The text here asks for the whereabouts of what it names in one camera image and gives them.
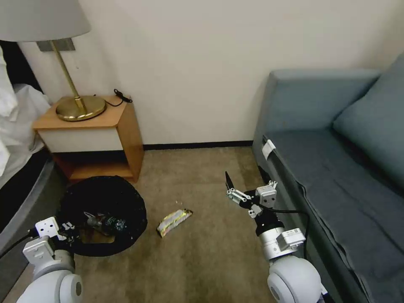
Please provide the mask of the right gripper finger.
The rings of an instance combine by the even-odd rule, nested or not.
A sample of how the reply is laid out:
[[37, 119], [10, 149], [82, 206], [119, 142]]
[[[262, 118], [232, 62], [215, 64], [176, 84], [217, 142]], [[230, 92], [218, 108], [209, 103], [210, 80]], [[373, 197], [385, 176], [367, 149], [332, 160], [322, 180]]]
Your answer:
[[258, 166], [258, 169], [264, 184], [266, 186], [272, 186], [274, 189], [276, 189], [278, 182], [276, 180], [273, 180], [261, 166]]
[[225, 171], [225, 179], [226, 179], [226, 196], [235, 203], [247, 203], [252, 200], [250, 195], [247, 195], [237, 189], [235, 189], [234, 184], [228, 174]]

